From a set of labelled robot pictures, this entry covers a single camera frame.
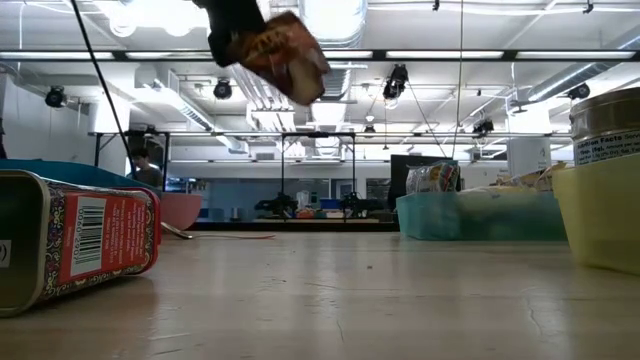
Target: yellow container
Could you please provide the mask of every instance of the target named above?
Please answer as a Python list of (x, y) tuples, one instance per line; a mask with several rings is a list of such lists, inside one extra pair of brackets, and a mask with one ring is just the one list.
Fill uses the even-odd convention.
[(580, 264), (640, 275), (640, 154), (555, 171), (553, 189)]

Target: barcode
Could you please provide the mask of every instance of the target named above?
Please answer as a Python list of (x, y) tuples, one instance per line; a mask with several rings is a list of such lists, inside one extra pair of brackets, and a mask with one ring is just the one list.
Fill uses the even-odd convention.
[(71, 276), (102, 267), (102, 228), (106, 199), (79, 197), (73, 237)]

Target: black clip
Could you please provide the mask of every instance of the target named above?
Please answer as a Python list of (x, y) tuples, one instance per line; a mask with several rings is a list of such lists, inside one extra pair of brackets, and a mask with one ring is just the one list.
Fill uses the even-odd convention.
[(591, 0), (587, 0), (587, 8), (582, 11), (583, 14), (590, 14), (593, 11), (593, 3)]

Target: metal tin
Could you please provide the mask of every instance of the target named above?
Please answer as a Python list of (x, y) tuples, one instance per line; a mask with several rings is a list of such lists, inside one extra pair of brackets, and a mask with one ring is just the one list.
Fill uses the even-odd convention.
[(150, 269), (161, 237), (159, 210), (145, 189), (0, 171), (0, 317)]
[(571, 108), (576, 165), (640, 153), (640, 88), (614, 91)]

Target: red label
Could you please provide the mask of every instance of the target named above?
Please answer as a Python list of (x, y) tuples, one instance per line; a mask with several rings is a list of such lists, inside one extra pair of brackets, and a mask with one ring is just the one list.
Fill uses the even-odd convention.
[(146, 201), (69, 193), (59, 283), (145, 264)]

